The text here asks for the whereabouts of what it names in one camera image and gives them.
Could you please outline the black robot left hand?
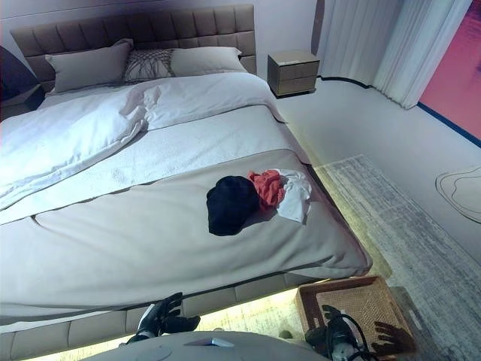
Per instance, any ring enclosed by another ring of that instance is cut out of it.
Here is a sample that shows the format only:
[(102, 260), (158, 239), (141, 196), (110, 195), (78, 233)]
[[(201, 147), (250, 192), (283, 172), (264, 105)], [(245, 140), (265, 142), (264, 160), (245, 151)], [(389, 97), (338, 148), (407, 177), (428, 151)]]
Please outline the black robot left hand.
[(194, 331), (201, 321), (200, 316), (185, 317), (180, 315), (183, 294), (175, 293), (157, 302), (144, 318), (144, 329), (159, 336), (163, 333)]

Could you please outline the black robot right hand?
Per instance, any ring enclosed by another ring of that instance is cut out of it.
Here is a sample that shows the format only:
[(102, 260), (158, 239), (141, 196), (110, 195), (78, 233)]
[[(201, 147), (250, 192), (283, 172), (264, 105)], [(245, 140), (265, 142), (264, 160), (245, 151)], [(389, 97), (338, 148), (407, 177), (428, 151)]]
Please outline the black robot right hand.
[(352, 356), (365, 348), (365, 336), (354, 318), (330, 305), (322, 305), (326, 324), (305, 332), (305, 341), (330, 359)]

